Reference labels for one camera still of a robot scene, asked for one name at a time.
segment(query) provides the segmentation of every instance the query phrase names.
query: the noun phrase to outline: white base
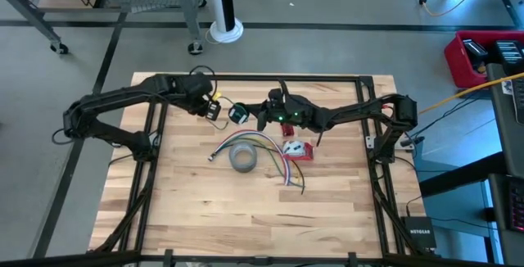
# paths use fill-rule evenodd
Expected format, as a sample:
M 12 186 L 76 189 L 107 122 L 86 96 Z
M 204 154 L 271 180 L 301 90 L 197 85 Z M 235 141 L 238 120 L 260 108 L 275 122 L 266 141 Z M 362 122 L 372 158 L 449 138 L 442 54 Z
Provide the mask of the white base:
M 222 32 L 217 28 L 215 21 L 210 27 L 210 33 L 211 37 L 218 43 L 233 43 L 244 33 L 244 26 L 240 20 L 235 18 L 235 27 L 228 32 Z

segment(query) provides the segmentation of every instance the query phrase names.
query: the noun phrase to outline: white pole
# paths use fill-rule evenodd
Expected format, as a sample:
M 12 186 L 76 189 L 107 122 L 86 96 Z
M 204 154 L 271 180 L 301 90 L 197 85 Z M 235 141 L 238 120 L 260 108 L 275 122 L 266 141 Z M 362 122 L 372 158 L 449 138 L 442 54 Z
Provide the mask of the white pole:
M 212 0 L 215 22 L 210 27 L 211 37 L 219 43 L 237 41 L 244 32 L 242 23 L 235 18 L 233 0 Z

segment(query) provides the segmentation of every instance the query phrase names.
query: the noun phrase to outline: red box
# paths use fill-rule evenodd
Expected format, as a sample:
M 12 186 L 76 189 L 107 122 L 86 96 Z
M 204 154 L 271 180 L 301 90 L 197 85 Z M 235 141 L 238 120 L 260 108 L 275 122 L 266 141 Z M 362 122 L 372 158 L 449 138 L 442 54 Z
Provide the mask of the red box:
M 453 41 L 445 48 L 444 54 L 445 59 L 448 61 L 453 81 L 459 88 L 471 88 L 487 81 L 487 75 L 476 72 L 469 61 L 468 53 L 462 43 L 467 38 L 479 43 L 489 51 L 495 45 L 495 41 L 498 40 L 517 40 L 524 43 L 524 32 L 510 30 L 463 30 L 457 32 Z

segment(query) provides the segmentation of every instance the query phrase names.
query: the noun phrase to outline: red object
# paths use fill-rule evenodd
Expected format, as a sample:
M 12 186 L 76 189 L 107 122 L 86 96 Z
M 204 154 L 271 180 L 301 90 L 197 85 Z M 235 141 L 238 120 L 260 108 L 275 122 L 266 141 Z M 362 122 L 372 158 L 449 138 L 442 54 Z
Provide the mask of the red object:
M 280 124 L 280 128 L 282 128 L 282 136 L 284 137 L 295 135 L 295 130 L 290 124 Z
M 487 81 L 486 74 L 479 74 L 473 69 L 464 47 L 463 40 L 470 38 L 479 43 L 485 50 L 490 51 L 498 40 L 517 40 L 524 43 L 522 31 L 475 31 L 463 30 L 457 32 L 455 38 L 445 48 L 445 59 L 448 61 L 449 70 L 455 85 L 459 88 L 471 88 Z
M 313 146 L 309 143 L 304 143 L 304 156 L 289 156 L 284 154 L 284 158 L 289 161 L 312 161 L 313 160 Z

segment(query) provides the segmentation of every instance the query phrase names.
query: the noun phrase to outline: caster wheel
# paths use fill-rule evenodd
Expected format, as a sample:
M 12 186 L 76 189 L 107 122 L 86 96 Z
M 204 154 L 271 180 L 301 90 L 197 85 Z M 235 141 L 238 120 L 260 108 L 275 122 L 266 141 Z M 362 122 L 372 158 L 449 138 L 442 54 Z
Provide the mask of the caster wheel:
M 56 50 L 55 46 L 53 45 L 51 45 L 51 47 L 49 48 L 51 48 L 51 50 L 57 54 L 69 54 L 69 48 L 64 44 L 60 44 L 59 46 L 60 50 L 58 51 Z
M 206 0 L 200 0 L 199 3 L 198 3 L 198 7 L 199 8 L 203 8 L 207 5 L 207 1 Z
M 202 54 L 204 52 L 204 48 L 199 43 L 190 43 L 189 46 L 187 46 L 187 51 L 189 54 L 195 56 Z

